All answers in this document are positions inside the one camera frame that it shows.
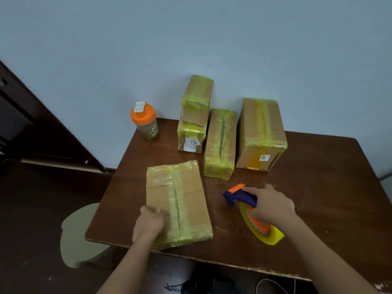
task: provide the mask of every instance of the wooden table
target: wooden table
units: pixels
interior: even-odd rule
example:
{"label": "wooden table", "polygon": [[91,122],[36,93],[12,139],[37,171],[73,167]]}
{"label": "wooden table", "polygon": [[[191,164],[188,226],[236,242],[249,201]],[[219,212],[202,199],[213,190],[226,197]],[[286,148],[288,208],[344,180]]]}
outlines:
{"label": "wooden table", "polygon": [[[86,232],[94,242],[130,247],[145,204],[149,166],[198,160],[177,150],[178,121],[158,119],[160,138],[147,144],[135,132]],[[392,289],[392,205],[358,142],[353,138],[286,132],[288,149],[270,172],[235,168],[229,181],[202,176],[214,230],[211,241],[165,253],[253,271],[308,279],[289,240],[269,246],[250,232],[222,193],[238,183],[272,184],[295,203],[296,213],[331,249],[372,284]]]}

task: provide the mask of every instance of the cardboard box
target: cardboard box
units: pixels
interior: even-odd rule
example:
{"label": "cardboard box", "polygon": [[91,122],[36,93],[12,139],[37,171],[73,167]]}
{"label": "cardboard box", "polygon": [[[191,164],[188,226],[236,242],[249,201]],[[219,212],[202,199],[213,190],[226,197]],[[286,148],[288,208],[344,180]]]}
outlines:
{"label": "cardboard box", "polygon": [[181,101],[183,121],[202,127],[206,125],[213,86],[212,79],[192,75]]}
{"label": "cardboard box", "polygon": [[153,251],[211,239],[213,228],[197,161],[147,169],[146,204],[164,215]]}
{"label": "cardboard box", "polygon": [[201,153],[203,151],[203,142],[207,133],[207,119],[204,126],[198,126],[192,123],[184,122],[181,118],[178,121],[177,149],[185,152]]}
{"label": "cardboard box", "polygon": [[244,98],[239,117],[236,167],[269,171],[286,148],[286,134],[277,102]]}
{"label": "cardboard box", "polygon": [[204,153],[204,176],[228,180],[236,159],[237,113],[213,109]]}

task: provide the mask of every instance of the light blue wall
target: light blue wall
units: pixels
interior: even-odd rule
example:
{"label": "light blue wall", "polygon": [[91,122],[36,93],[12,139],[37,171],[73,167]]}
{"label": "light blue wall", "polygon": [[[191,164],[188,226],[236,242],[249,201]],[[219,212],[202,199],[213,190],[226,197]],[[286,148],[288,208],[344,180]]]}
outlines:
{"label": "light blue wall", "polygon": [[355,137],[392,170],[392,0],[1,0],[0,59],[106,167],[147,100],[177,119],[191,74],[212,107],[276,99],[286,130]]}

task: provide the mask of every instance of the large cardboard box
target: large cardboard box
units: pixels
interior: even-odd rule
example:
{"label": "large cardboard box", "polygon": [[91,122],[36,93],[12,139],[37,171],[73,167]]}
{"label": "large cardboard box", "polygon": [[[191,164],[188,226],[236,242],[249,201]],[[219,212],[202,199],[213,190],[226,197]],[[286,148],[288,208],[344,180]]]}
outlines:
{"label": "large cardboard box", "polygon": [[213,86],[212,79],[192,75],[181,101],[183,121],[202,127],[206,125]]}
{"label": "large cardboard box", "polygon": [[239,117],[236,167],[269,171],[286,148],[286,134],[277,102],[244,98]]}
{"label": "large cardboard box", "polygon": [[213,109],[204,153],[204,176],[228,180],[236,159],[237,113]]}
{"label": "large cardboard box", "polygon": [[153,251],[211,239],[213,228],[197,161],[147,169],[146,204],[164,215]]}
{"label": "large cardboard box", "polygon": [[207,121],[208,115],[204,126],[187,123],[180,118],[177,127],[177,148],[185,152],[201,153],[203,151],[203,142],[207,133]]}

